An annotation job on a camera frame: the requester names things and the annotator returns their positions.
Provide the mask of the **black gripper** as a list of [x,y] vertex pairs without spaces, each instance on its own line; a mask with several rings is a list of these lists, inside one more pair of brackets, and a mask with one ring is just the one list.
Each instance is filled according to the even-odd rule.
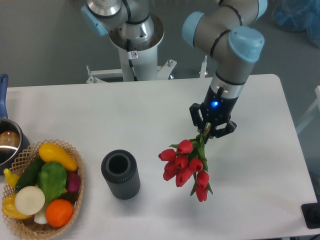
[[[237,124],[230,118],[238,97],[225,98],[223,90],[223,87],[219,87],[215,93],[209,87],[204,101],[201,104],[193,103],[189,107],[193,125],[200,133],[204,131],[207,123],[212,124],[209,130],[210,139],[224,137],[233,133],[237,128]],[[225,127],[218,128],[218,125],[224,123],[226,123]]]

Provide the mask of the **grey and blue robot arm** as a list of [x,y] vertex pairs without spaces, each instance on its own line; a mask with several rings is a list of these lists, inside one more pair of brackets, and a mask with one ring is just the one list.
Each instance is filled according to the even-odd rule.
[[[193,12],[183,23],[182,37],[218,63],[205,99],[190,107],[194,126],[206,139],[232,133],[231,112],[259,60],[265,39],[250,28],[264,14],[265,0],[221,0],[214,13]],[[81,15],[97,35],[108,35],[118,48],[123,80],[159,79],[161,20],[147,0],[89,0]]]

